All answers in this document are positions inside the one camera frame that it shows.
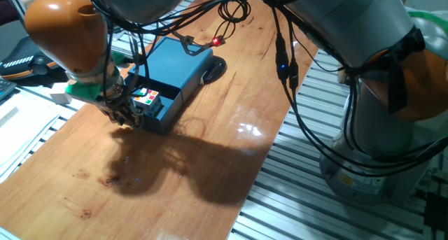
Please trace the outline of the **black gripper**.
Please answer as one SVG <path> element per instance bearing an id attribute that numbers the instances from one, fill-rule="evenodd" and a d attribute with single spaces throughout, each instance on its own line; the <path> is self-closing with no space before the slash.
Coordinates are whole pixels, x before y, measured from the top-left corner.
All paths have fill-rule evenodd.
<path id="1" fill-rule="evenodd" d="M 112 123 L 127 125 L 132 129 L 141 129 L 144 117 L 135 109 L 134 102 L 127 96 L 125 89 L 118 91 L 106 91 L 108 94 L 104 98 L 104 93 L 99 93 L 99 110 L 109 118 Z"/>

